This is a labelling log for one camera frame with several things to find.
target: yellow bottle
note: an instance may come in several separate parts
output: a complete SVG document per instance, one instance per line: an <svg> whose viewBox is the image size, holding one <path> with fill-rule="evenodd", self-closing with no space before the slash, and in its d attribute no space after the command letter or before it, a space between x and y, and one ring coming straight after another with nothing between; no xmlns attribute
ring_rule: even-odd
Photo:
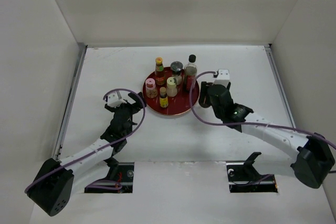
<svg viewBox="0 0 336 224"><path fill-rule="evenodd" d="M168 107L167 91L166 91L166 88L164 87L160 88L160 106L162 108Z"/></svg>

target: condiment bottle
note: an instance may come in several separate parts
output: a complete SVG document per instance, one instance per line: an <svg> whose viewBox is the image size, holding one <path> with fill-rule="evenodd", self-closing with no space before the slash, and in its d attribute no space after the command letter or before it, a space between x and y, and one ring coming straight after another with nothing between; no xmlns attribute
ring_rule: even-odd
<svg viewBox="0 0 336 224"><path fill-rule="evenodd" d="M164 72L164 67L162 64L162 58L161 57L157 57L155 59L155 82L157 85L164 85L166 82L166 76L165 76L165 72Z"/></svg>
<svg viewBox="0 0 336 224"><path fill-rule="evenodd" d="M157 88L155 85L155 80L153 78L148 78L145 82L146 84L146 95L148 98L155 98L157 96Z"/></svg>
<svg viewBox="0 0 336 224"><path fill-rule="evenodd" d="M171 65L170 68L173 72L172 77L176 79L176 85L180 85L183 78L182 78L182 69L183 69L183 64L179 61L174 61Z"/></svg>
<svg viewBox="0 0 336 224"><path fill-rule="evenodd" d="M196 74L197 66L195 65L196 56L189 56L189 63L184 68L184 81L183 81L183 90L186 92L190 91L191 84L193 83Z"/></svg>
<svg viewBox="0 0 336 224"><path fill-rule="evenodd" d="M169 77L167 79L167 95L169 97L177 95L176 79L174 77Z"/></svg>
<svg viewBox="0 0 336 224"><path fill-rule="evenodd" d="M167 91L166 91L166 88L164 87L160 88L160 106L162 108L168 107Z"/></svg>

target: black cap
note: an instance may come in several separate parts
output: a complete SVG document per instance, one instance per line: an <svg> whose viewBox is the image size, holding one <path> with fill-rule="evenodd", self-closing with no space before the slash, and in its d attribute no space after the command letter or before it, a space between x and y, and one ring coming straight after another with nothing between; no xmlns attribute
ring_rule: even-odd
<svg viewBox="0 0 336 224"><path fill-rule="evenodd" d="M189 62L194 63L196 61L195 55L189 55Z"/></svg>

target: sauce bottle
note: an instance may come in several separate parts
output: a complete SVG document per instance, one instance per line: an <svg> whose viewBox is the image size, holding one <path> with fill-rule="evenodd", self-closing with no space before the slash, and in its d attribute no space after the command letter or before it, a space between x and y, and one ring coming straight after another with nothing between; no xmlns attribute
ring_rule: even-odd
<svg viewBox="0 0 336 224"><path fill-rule="evenodd" d="M167 91L166 91L166 88L164 87L160 88L160 106L162 108L168 107Z"/></svg>
<svg viewBox="0 0 336 224"><path fill-rule="evenodd" d="M156 85L164 85L166 82L166 75L164 72L164 67L162 64L162 58L161 57L157 57L155 59L155 82Z"/></svg>
<svg viewBox="0 0 336 224"><path fill-rule="evenodd" d="M196 56L189 56L189 63L184 68L184 81L183 81L183 90L186 92L190 91L191 84L193 83L196 74L197 66L195 65Z"/></svg>

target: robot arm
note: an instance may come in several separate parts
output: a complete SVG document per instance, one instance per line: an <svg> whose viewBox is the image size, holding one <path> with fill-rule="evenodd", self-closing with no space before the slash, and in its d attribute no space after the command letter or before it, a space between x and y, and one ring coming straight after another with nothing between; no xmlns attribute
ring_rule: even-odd
<svg viewBox="0 0 336 224"><path fill-rule="evenodd" d="M229 91L231 83L228 70L219 70L214 78L214 83L202 82L199 104L204 108L211 106L215 116L223 123L228 123L228 127L255 136L285 152L293 162L288 169L292 169L294 175L305 185L319 188L335 164L327 143L294 130L235 124L252 122L269 125L271 122L252 109L233 102Z"/></svg>
<svg viewBox="0 0 336 224"><path fill-rule="evenodd" d="M142 93L138 95L146 105ZM119 92L106 97L105 108L114 113L113 119L105 132L93 144L59 161L50 158L43 163L34 181L56 169L59 170L33 185L28 189L27 195L47 214L50 216L58 214L64 209L73 193L84 189L98 179L105 178L107 174L113 174L113 170L118 167L118 162L112 157L123 149L127 140L112 143L132 132L133 125L136 125L132 121L133 115L143 107L135 94L130 93L129 97L135 101L133 104L122 99ZM60 168L61 165L81 158L79 162L66 168Z"/></svg>

